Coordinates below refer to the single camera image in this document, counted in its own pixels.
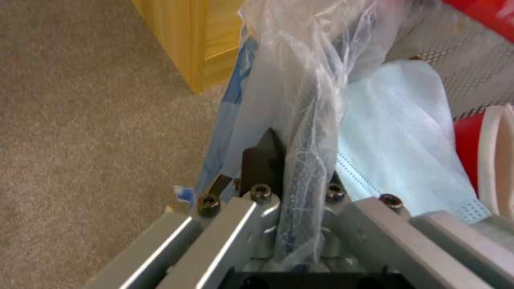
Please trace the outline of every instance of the metal mesh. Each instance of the metal mesh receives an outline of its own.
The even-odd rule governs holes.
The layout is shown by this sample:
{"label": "metal mesh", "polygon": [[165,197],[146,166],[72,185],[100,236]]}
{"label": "metal mesh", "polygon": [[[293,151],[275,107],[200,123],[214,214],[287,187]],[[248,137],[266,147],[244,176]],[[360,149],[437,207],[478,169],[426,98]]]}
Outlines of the metal mesh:
{"label": "metal mesh", "polygon": [[454,118],[514,102],[514,45],[447,5],[427,10],[406,21],[388,60],[417,57],[432,65]]}

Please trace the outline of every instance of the screw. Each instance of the screw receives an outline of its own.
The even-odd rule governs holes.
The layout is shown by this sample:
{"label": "screw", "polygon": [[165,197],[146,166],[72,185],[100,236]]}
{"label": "screw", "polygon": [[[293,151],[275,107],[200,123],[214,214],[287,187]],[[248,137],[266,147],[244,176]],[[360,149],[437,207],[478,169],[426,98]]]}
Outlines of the screw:
{"label": "screw", "polygon": [[344,195],[346,195],[346,191],[342,185],[330,183],[328,184],[328,189],[326,191],[325,201],[328,203],[336,204],[344,199]]}
{"label": "screw", "polygon": [[233,185],[235,194],[239,195],[239,191],[241,190],[241,179],[235,178],[234,181],[232,182],[232,185]]}
{"label": "screw", "polygon": [[207,218],[216,216],[219,213],[220,207],[221,203],[215,195],[203,195],[196,202],[198,214]]}
{"label": "screw", "polygon": [[403,208],[403,203],[401,202],[400,198],[395,195],[382,194],[380,197],[378,197],[378,200],[396,213],[400,213],[400,210]]}
{"label": "screw", "polygon": [[259,205],[271,201],[271,188],[267,184],[257,184],[250,189],[250,199]]}

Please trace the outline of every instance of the bolt head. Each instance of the bolt head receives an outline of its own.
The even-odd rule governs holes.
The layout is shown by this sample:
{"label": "bolt head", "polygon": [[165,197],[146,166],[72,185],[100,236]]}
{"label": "bolt head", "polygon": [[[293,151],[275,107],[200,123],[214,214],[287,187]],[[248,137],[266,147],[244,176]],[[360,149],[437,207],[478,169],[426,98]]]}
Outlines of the bolt head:
{"label": "bolt head", "polygon": [[344,199],[344,195],[346,195],[346,191],[342,185],[330,183],[327,187],[325,201],[331,204],[336,204]]}
{"label": "bolt head", "polygon": [[259,205],[271,201],[271,188],[267,184],[257,184],[250,189],[250,199]]}
{"label": "bolt head", "polygon": [[200,216],[211,218],[219,213],[221,202],[215,195],[203,195],[196,202],[196,209]]}

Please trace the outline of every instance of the blue face mask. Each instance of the blue face mask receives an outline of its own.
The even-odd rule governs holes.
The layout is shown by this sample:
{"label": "blue face mask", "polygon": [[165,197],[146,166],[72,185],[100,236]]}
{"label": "blue face mask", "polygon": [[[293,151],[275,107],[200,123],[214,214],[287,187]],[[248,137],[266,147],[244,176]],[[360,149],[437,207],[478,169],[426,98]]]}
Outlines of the blue face mask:
{"label": "blue face mask", "polygon": [[384,64],[347,90],[337,166],[351,199],[389,193],[412,215],[445,210],[467,223],[490,212],[455,151],[439,75],[422,61]]}

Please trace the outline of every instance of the wooden furniture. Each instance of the wooden furniture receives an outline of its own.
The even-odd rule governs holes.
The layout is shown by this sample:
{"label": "wooden furniture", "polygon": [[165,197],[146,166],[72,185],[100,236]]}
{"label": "wooden furniture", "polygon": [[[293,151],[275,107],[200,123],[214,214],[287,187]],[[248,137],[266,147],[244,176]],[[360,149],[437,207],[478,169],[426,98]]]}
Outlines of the wooden furniture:
{"label": "wooden furniture", "polygon": [[195,93],[231,74],[243,0],[132,0]]}

